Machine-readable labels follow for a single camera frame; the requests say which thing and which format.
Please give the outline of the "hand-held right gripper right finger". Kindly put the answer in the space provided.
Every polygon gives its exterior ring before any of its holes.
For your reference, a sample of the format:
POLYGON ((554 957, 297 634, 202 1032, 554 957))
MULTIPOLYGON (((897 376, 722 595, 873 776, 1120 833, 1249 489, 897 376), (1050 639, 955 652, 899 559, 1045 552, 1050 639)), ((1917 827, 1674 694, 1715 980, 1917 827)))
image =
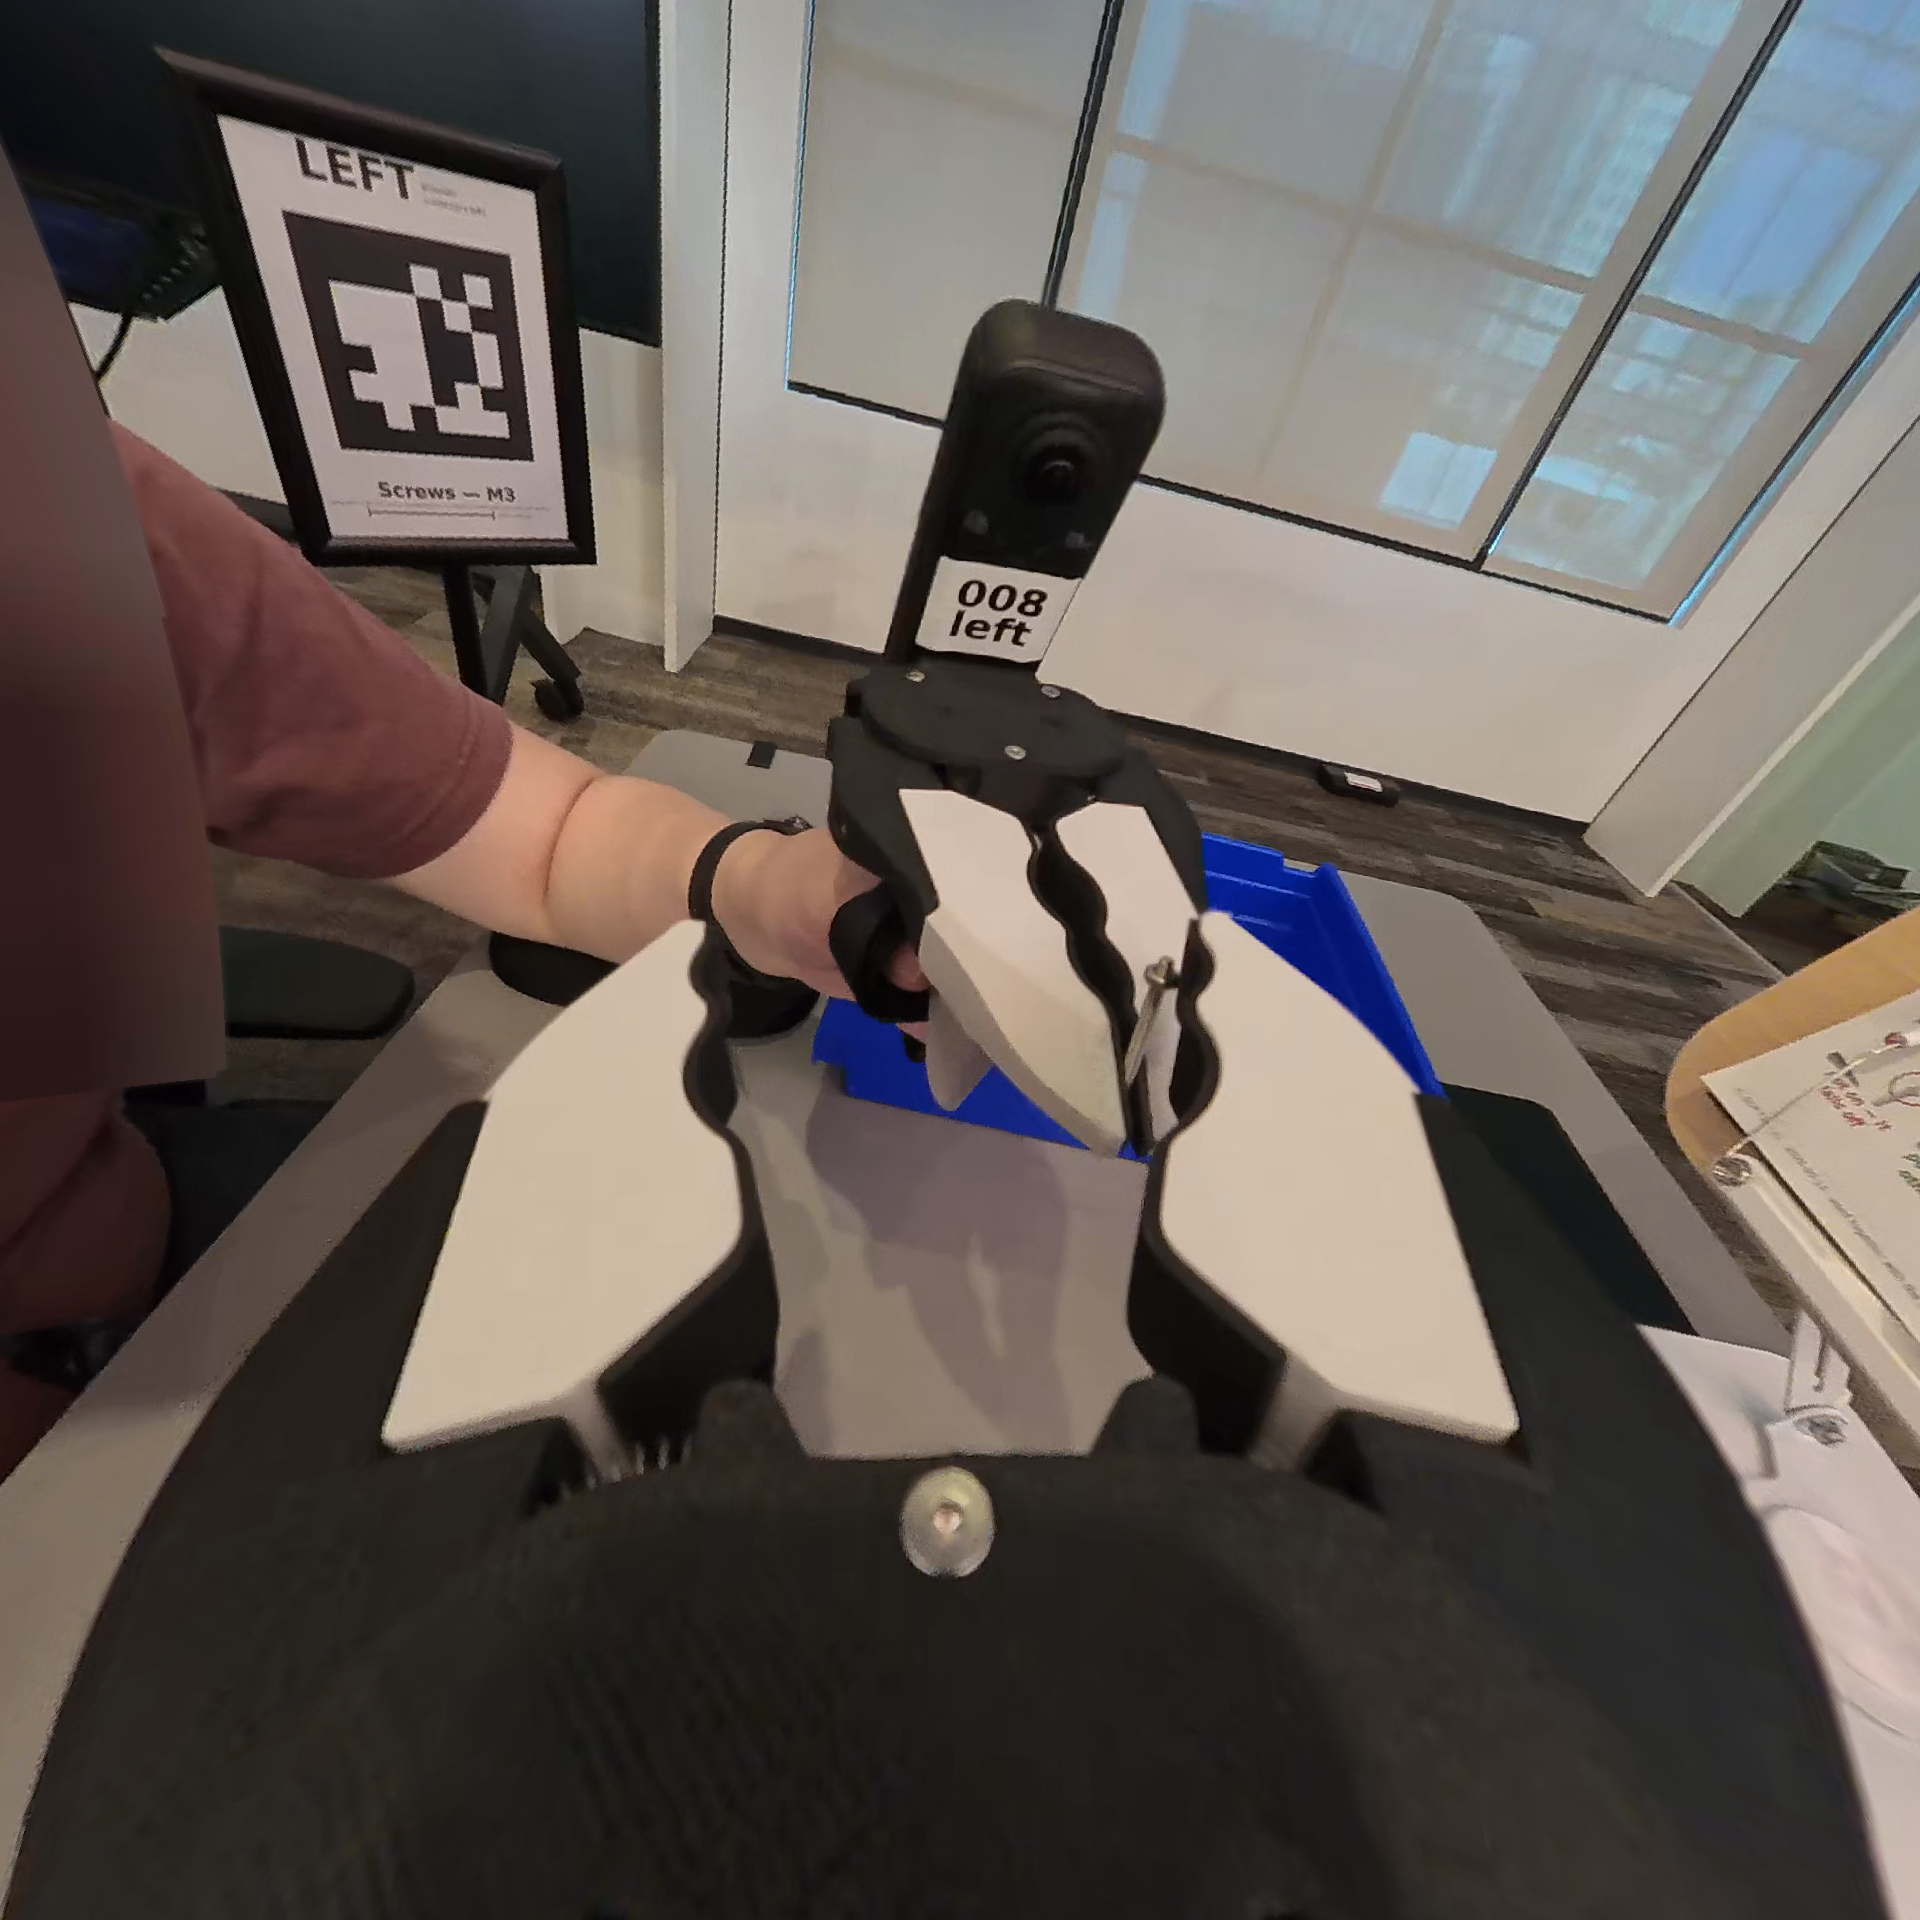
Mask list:
POLYGON ((1299 1468, 1351 1413, 1512 1442, 1415 1081, 1226 913, 1193 924, 1174 973, 1129 1333, 1185 1389, 1204 1451, 1299 1468))

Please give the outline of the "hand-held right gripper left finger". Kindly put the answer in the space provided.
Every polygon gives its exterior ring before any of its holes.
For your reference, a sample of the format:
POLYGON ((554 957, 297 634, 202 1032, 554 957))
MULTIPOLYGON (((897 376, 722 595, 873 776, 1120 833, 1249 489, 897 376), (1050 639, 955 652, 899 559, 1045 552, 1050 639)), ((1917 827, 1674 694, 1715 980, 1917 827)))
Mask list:
POLYGON ((565 1428, 594 1479, 682 1464, 709 1393, 771 1382, 780 1296, 733 1132, 731 984, 685 922, 501 1075, 382 1444, 565 1428))

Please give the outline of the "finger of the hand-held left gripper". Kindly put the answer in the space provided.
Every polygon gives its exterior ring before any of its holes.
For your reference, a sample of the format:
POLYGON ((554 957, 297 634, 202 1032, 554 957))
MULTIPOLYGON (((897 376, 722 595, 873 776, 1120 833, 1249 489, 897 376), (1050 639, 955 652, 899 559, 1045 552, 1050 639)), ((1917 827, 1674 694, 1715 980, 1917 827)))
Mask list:
POLYGON ((955 1112, 997 1068, 1083 1147, 1116 1156, 1129 1121, 1112 1022, 1032 887, 1028 829, 948 789, 910 789, 901 802, 937 900, 919 959, 939 1106, 955 1112))
POLYGON ((1165 1101, 1142 1108, 1121 1057, 1149 962, 1185 957, 1202 907, 1147 811, 1076 811, 1038 842, 1043 1041, 1036 1101, 1096 1154, 1153 1147, 1165 1101))

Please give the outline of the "small metal bolt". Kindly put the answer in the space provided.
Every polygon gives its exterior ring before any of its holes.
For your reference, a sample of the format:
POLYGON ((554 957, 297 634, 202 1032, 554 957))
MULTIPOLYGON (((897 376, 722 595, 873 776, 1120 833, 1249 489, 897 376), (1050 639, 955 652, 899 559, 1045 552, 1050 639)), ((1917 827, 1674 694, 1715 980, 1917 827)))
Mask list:
POLYGON ((1121 1057, 1125 1086, 1138 1094, 1143 1110, 1165 1101, 1173 1088, 1182 1044, 1180 988, 1182 964, 1173 955, 1145 966, 1138 1017, 1121 1057))

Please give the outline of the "blue plastic bin with divider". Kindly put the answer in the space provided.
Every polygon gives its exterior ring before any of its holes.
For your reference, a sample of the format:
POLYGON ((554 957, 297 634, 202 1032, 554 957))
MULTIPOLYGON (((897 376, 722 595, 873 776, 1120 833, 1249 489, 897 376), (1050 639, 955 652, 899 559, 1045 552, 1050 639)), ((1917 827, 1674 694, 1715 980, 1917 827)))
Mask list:
MULTIPOLYGON (((1207 833, 1205 871, 1215 909, 1235 918, 1236 926, 1357 1017, 1408 1072, 1415 1088, 1445 1097, 1381 946, 1337 869, 1326 862, 1306 865, 1278 849, 1207 833)), ((828 1070, 833 1088, 857 1101, 1078 1147, 1076 1137, 1052 1123, 996 1068, 957 1110, 941 1108, 926 1066, 910 1057, 901 1032, 851 1002, 833 1001, 824 1008, 811 1057, 828 1070)))

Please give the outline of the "person's left forearm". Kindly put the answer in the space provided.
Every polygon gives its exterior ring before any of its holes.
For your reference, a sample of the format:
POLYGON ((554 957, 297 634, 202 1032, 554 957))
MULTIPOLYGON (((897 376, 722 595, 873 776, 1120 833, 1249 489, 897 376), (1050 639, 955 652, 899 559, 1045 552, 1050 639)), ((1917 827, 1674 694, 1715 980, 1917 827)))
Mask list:
POLYGON ((621 962, 691 915, 711 809, 454 685, 125 424, 211 840, 621 962))

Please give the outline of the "person's left hand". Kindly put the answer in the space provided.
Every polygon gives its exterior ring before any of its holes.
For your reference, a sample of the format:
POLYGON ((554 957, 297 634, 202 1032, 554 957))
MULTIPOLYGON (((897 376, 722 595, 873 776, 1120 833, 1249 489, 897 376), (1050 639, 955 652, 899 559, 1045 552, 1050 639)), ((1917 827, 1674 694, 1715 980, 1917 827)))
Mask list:
POLYGON ((855 990, 833 955, 833 924, 844 904, 877 887, 877 876, 850 860, 829 829, 798 838, 764 833, 725 858, 714 904, 727 933, 762 975, 851 1002, 855 990))

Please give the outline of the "black wristband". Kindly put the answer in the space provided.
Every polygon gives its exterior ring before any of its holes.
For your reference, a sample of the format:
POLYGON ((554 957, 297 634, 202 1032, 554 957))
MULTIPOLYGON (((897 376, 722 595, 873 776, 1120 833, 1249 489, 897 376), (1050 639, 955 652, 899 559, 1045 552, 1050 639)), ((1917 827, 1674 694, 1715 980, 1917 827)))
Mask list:
POLYGON ((702 849, 700 856, 691 871, 691 884, 687 886, 687 917, 702 922, 709 928, 731 964, 733 971, 746 980, 762 980, 756 968, 753 968, 727 933, 718 907, 714 904, 714 889, 718 882, 718 873, 724 869, 729 853, 735 851, 749 836, 762 836, 771 833, 771 836, 798 838, 802 833, 811 833, 811 825, 802 816, 786 818, 762 818, 762 820, 738 820, 731 822, 729 827, 716 833, 707 845, 702 849))

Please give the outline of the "large glass window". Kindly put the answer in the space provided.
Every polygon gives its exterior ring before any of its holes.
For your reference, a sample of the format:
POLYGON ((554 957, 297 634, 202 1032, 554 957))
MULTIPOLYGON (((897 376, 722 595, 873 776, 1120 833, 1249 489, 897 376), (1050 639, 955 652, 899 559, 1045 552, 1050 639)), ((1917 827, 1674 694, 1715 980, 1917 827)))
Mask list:
POLYGON ((1917 4, 809 4, 786 375, 935 420, 1003 298, 1151 477, 1676 621, 1917 312, 1917 4))

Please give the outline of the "instruction sheet on stand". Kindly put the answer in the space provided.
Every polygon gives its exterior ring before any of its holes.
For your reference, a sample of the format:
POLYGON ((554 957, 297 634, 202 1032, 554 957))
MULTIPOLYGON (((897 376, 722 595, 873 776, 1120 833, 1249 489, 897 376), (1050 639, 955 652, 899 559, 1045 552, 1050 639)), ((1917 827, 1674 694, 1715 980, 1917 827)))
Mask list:
POLYGON ((1890 1917, 1919 1915, 1917 1335, 1757 1157, 1704 1077, 1844 1021, 1917 1028, 1917 913, 1716 1017, 1680 1052, 1667 1121, 1685 1157, 1784 1276, 1789 1353, 1645 1333, 1733 1471, 1826 1679, 1890 1917))

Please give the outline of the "printed instruction poster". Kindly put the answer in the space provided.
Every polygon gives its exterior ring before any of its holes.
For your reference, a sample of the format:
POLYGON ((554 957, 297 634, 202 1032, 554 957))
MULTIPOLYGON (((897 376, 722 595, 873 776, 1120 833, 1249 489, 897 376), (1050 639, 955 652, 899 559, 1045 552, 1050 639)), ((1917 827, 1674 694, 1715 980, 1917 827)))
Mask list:
MULTIPOLYGON (((1738 1136, 1830 1072, 1883 1044, 1894 1008, 1844 1021, 1704 1077, 1738 1136)), ((1747 1156, 1789 1190, 1908 1335, 1919 1333, 1919 1048, 1793 1108, 1747 1156)))

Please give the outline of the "black framed marker sign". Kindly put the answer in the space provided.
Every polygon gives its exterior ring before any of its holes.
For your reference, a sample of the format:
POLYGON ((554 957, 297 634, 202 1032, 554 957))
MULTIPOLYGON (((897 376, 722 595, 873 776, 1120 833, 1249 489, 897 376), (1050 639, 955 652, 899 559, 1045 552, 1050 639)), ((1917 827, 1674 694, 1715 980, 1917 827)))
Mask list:
POLYGON ((443 581, 461 685, 585 714, 541 612, 598 557, 563 168, 163 50, 295 541, 443 581))

